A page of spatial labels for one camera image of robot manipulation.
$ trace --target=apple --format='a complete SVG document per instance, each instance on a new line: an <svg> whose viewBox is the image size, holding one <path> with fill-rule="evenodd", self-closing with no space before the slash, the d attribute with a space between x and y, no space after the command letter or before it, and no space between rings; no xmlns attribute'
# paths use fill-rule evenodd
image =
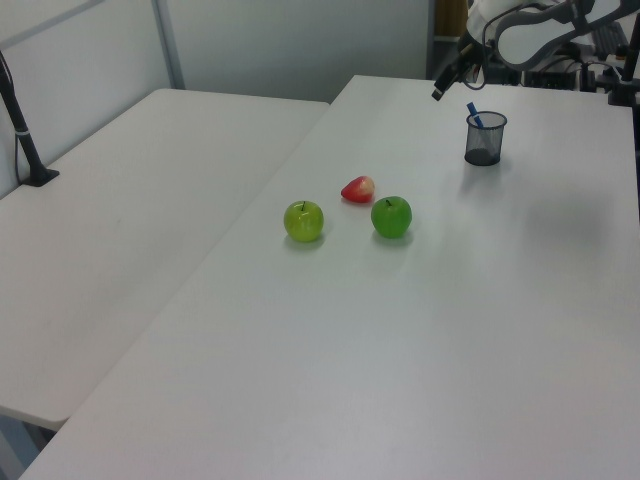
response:
<svg viewBox="0 0 640 480"><path fill-rule="evenodd" d="M402 237L411 225L411 218L411 207L402 197L383 198L371 208L373 226L385 238Z"/></svg>
<svg viewBox="0 0 640 480"><path fill-rule="evenodd" d="M351 180L340 193L350 202L369 203L373 198L375 188L376 186L371 177L362 176Z"/></svg>
<svg viewBox="0 0 640 480"><path fill-rule="evenodd" d="M313 202L293 202L284 212L284 228L298 242L313 242L320 236L324 215Z"/></svg>

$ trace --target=table surface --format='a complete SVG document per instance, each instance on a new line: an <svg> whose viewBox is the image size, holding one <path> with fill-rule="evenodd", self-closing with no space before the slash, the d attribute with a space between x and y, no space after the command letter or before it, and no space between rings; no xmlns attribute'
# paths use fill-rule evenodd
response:
<svg viewBox="0 0 640 480"><path fill-rule="evenodd" d="M630 111L432 90L354 78L23 478L637 479ZM471 100L509 118L494 167L462 159ZM358 175L404 239L341 200Z"/></svg>
<svg viewBox="0 0 640 480"><path fill-rule="evenodd" d="M0 414L57 429L327 108L159 90L0 201Z"/></svg>

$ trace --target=white table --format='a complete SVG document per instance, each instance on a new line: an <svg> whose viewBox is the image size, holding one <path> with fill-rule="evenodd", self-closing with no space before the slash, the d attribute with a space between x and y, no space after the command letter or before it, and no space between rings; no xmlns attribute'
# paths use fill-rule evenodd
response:
<svg viewBox="0 0 640 480"><path fill-rule="evenodd" d="M630 112L432 90L352 80L24 480L636 480ZM462 159L470 100L509 118L495 167ZM412 204L404 240L341 201L363 174Z"/></svg>
<svg viewBox="0 0 640 480"><path fill-rule="evenodd" d="M0 414L57 429L328 105L160 90L0 201Z"/></svg>

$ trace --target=blue pen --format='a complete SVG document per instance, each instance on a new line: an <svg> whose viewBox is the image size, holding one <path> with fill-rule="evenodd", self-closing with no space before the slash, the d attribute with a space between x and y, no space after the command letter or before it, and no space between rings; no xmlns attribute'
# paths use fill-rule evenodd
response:
<svg viewBox="0 0 640 480"><path fill-rule="evenodd" d="M478 125L480 128L484 128L482 120L480 120L480 114L476 110L476 106L473 104L473 102L467 103L467 108L469 109L469 113L471 114L473 119L476 121L476 125Z"/></svg>

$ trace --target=black mesh pen holder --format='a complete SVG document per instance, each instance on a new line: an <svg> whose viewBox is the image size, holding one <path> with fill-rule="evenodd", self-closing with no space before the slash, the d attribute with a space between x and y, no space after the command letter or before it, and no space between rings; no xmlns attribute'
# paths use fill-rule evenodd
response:
<svg viewBox="0 0 640 480"><path fill-rule="evenodd" d="M506 124L507 117L501 113L478 112L477 115L469 115L464 159L478 167L488 167L498 163Z"/></svg>

